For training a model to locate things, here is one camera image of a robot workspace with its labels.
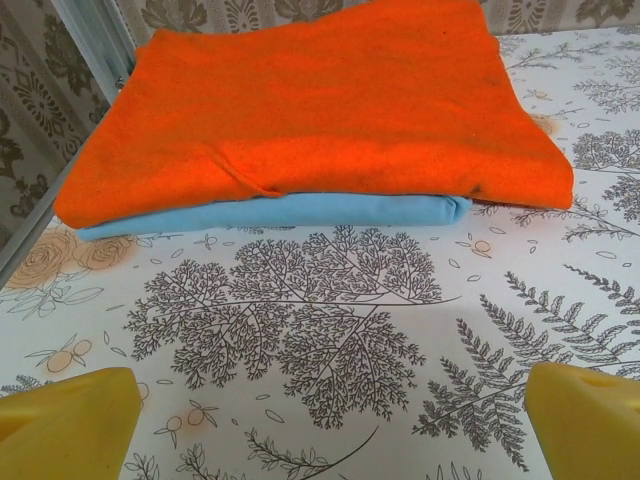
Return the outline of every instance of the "wallpaper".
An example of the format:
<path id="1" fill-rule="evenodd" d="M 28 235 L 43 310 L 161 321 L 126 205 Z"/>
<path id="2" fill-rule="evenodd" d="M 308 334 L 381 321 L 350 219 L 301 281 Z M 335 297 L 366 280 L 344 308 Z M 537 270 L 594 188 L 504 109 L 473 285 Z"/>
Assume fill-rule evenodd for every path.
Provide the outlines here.
<path id="1" fill-rule="evenodd" d="M 0 0 L 0 248 L 108 107 L 50 0 Z"/>
<path id="2" fill-rule="evenodd" d="M 640 28 L 501 47 L 570 210 L 92 243 L 54 218 L 0 292 L 0 393 L 132 368 L 122 480 L 550 480 L 532 365 L 640 380 Z"/>
<path id="3" fill-rule="evenodd" d="M 138 45 L 156 28 L 240 33 L 306 22 L 366 0 L 116 0 Z M 635 0 L 479 0 L 494 35 L 640 24 Z"/>

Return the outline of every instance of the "tree print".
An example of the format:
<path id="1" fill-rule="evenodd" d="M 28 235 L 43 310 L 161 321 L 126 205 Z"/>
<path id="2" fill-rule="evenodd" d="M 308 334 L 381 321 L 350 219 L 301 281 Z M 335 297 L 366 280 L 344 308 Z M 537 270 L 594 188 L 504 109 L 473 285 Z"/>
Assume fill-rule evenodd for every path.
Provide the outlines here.
<path id="1" fill-rule="evenodd" d="M 262 378 L 274 364 L 314 423 L 340 428 L 345 413 L 390 419 L 415 387 L 418 346 L 383 308 L 441 303 L 428 253 L 406 233 L 337 227 L 302 244 L 258 240 L 227 272 L 185 260 L 145 284 L 125 329 L 133 358 L 177 343 L 172 368 L 189 388 L 219 388 L 238 375 Z"/>
<path id="2" fill-rule="evenodd" d="M 625 293 L 618 282 L 597 277 L 571 266 L 566 268 L 590 281 L 603 292 L 616 308 L 635 315 L 640 300 L 628 287 Z M 618 339 L 630 327 L 640 325 L 640 318 L 626 324 L 612 324 L 607 314 L 588 318 L 581 315 L 584 303 L 565 304 L 566 296 L 552 297 L 548 290 L 538 293 L 527 287 L 515 274 L 505 275 L 507 285 L 524 305 L 532 309 L 531 321 L 480 295 L 480 304 L 492 323 L 511 347 L 511 352 L 494 348 L 477 335 L 463 319 L 458 319 L 458 334 L 467 351 L 473 370 L 463 369 L 446 357 L 441 367 L 450 385 L 429 381 L 433 400 L 423 404 L 413 432 L 437 437 L 454 437 L 462 431 L 473 447 L 481 452 L 497 441 L 511 461 L 528 471 L 522 430 L 522 400 L 529 370 L 537 362 L 578 363 L 589 368 L 606 369 L 617 375 L 640 379 L 640 361 L 625 360 L 629 352 L 637 352 L 640 340 Z M 640 330 L 632 330 L 639 335 Z"/>
<path id="3" fill-rule="evenodd" d="M 532 48 L 522 55 L 519 60 L 507 66 L 507 70 L 525 69 L 525 68 L 545 68 L 557 70 L 560 68 L 557 62 L 571 61 L 581 62 L 587 56 L 604 55 L 609 48 L 608 42 L 598 42 L 587 47 L 574 48 L 565 42 L 554 47 L 551 51 L 544 51 L 541 48 Z"/>
<path id="4" fill-rule="evenodd" d="M 586 133 L 573 146 L 574 167 L 605 174 L 617 174 L 617 183 L 603 192 L 602 198 L 611 202 L 613 209 L 621 212 L 628 223 L 640 225 L 640 130 L 630 129 L 623 134 L 605 132 L 602 135 Z M 476 215 L 491 216 L 499 210 L 492 204 L 476 205 Z M 558 209 L 510 209 L 511 220 L 527 227 L 536 219 L 574 219 L 580 222 L 567 226 L 564 240 L 586 240 L 591 236 L 607 236 L 624 240 L 640 237 L 640 230 L 629 225 L 615 223 L 609 211 L 598 204 L 590 204 L 586 198 L 576 196 L 572 208 Z"/>
<path id="5" fill-rule="evenodd" d="M 372 410 L 389 420 L 392 405 L 406 410 L 405 387 L 415 388 L 409 367 L 424 365 L 417 345 L 396 333 L 388 312 L 306 305 L 294 312 L 278 355 L 291 376 L 285 394 L 302 398 L 318 427 L 340 428 L 350 410 Z"/>
<path id="6" fill-rule="evenodd" d="M 581 170 L 640 174 L 640 130 L 585 133 L 574 144 L 573 154 L 575 168 Z"/>
<path id="7" fill-rule="evenodd" d="M 608 70 L 619 82 L 585 80 L 574 86 L 606 113 L 637 112 L 640 110 L 640 62 L 637 58 L 612 57 L 605 60 Z"/>

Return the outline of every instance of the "blue towel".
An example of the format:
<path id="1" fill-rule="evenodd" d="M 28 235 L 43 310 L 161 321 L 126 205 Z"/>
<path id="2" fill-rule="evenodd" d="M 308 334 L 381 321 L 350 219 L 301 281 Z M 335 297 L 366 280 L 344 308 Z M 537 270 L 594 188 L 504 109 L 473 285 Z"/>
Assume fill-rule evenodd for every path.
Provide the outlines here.
<path id="1" fill-rule="evenodd" d="M 432 226 L 457 222 L 471 200 L 431 195 L 296 193 L 281 198 L 214 202 L 115 220 L 77 231 L 82 240 L 213 227 Z"/>

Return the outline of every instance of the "metal frame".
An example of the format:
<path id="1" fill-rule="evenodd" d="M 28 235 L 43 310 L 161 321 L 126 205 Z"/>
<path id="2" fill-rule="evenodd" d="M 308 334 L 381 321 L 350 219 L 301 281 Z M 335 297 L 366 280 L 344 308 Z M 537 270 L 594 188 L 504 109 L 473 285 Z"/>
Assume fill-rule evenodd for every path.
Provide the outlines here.
<path id="1" fill-rule="evenodd" d="M 13 272 L 22 263 L 31 247 L 36 243 L 40 234 L 47 228 L 53 218 L 53 201 L 55 200 L 62 183 L 71 171 L 77 155 L 67 164 L 65 169 L 36 204 L 29 216 L 22 222 L 20 228 L 9 239 L 9 242 L 0 250 L 0 290 L 11 278 Z"/>
<path id="2" fill-rule="evenodd" d="M 135 65 L 135 42 L 115 0 L 52 0 L 98 86 L 113 103 Z M 0 289 L 22 263 L 53 217 L 53 202 L 76 154 L 20 228 L 0 250 Z"/>
<path id="3" fill-rule="evenodd" d="M 135 43 L 114 0 L 52 0 L 109 103 L 135 65 Z"/>

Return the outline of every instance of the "stack of folded towels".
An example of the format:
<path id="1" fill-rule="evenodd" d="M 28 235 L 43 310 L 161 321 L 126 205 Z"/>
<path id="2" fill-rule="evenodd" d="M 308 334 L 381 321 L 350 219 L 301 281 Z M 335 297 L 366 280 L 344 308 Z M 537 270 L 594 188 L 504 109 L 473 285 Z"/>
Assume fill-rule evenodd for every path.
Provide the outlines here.
<path id="1" fill-rule="evenodd" d="M 159 30 L 55 202 L 85 239 L 445 225 L 471 200 L 569 208 L 477 0 L 373 0 L 240 35 Z"/>

